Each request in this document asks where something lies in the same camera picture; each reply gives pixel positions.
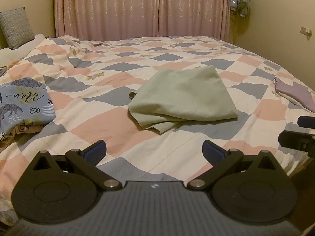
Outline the grey square pillow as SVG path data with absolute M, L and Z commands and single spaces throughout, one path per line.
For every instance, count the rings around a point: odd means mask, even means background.
M 1 30 L 8 48 L 12 50 L 35 39 L 24 7 L 2 11 Z

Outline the patchwork checkered quilt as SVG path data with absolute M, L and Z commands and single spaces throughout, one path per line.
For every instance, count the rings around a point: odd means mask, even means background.
M 210 168 L 211 140 L 249 155 L 271 151 L 287 174 L 307 155 L 278 136 L 314 115 L 314 90 L 284 67 L 211 37 L 85 41 L 47 38 L 1 70 L 1 222 L 35 155 L 103 140 L 99 168 L 120 181 L 175 178 Z

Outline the white pillow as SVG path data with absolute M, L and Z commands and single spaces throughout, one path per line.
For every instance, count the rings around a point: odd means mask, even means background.
M 32 51 L 38 44 L 44 41 L 46 37 L 43 34 L 38 34 L 35 39 L 29 41 L 15 50 L 9 49 L 8 47 L 1 49 L 0 59 L 1 67 L 9 65 L 10 63 L 24 58 L 30 51 Z

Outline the pink curtain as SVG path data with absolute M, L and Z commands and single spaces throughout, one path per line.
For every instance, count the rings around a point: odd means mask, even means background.
M 228 41 L 229 0 L 54 0 L 57 36 L 117 41 L 209 36 Z

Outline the wall socket with plug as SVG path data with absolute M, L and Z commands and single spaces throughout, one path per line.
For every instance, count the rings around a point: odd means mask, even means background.
M 312 30 L 310 28 L 301 27 L 300 33 L 306 36 L 307 41 L 309 41 L 310 38 L 312 37 Z

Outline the purple garment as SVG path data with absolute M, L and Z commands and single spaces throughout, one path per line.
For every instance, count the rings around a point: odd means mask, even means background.
M 314 99 L 310 91 L 303 87 L 285 84 L 279 78 L 273 80 L 277 95 L 289 100 L 294 105 L 314 113 Z

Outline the light green garment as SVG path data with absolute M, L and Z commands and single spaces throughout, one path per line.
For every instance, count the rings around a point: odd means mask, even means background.
M 128 104 L 142 129 L 159 134 L 181 122 L 238 118 L 238 111 L 214 66 L 162 69 L 133 93 Z

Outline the blue animal print cloth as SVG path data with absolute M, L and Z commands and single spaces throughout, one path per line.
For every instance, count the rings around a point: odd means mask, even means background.
M 1 141 L 39 132 L 56 118 L 46 85 L 26 77 L 1 85 Z

